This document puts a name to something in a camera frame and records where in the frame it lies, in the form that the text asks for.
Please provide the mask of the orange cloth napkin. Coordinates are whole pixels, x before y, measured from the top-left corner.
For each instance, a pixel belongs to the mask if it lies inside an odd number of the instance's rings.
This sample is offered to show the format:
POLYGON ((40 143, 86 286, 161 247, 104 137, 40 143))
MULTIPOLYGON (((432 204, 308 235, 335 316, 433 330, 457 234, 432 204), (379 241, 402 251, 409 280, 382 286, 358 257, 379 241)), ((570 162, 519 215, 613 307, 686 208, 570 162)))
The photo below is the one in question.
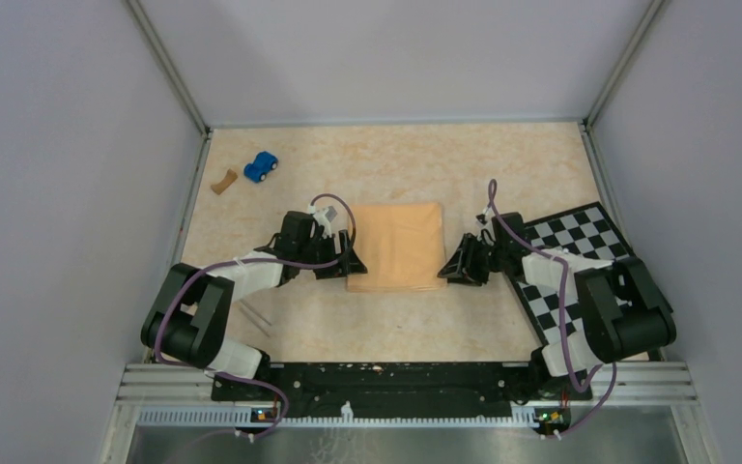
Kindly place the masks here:
POLYGON ((442 206, 436 202, 355 205, 358 227, 354 251, 367 272, 349 275, 353 293, 438 290, 445 264, 442 206))

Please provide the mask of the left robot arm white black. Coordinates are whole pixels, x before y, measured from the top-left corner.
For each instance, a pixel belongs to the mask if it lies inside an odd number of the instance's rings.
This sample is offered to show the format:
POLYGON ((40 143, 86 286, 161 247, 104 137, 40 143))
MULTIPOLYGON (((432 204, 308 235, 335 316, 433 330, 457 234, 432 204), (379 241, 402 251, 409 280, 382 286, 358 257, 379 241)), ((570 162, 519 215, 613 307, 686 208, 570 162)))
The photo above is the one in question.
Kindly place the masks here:
POLYGON ((270 241, 243 257, 200 269, 171 267, 141 328, 140 339, 167 363, 182 363, 234 377, 235 388, 259 399, 271 387, 262 367, 267 354, 229 337, 232 303, 280 287, 302 270, 318 279, 344 278, 367 271, 354 250, 354 227, 333 231, 325 209, 291 211, 270 241))

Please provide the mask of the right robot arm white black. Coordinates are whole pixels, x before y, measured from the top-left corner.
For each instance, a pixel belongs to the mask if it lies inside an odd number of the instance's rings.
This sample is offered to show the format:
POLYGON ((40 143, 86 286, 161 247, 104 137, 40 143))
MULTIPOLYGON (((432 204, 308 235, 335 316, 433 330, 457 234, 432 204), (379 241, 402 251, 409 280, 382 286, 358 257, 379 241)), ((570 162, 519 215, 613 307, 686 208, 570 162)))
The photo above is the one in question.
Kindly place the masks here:
POLYGON ((643 261, 596 205, 526 223, 492 217, 466 233, 438 276, 482 286, 508 277, 544 347, 535 350, 530 390, 553 398, 567 376, 672 344, 672 308, 643 261))

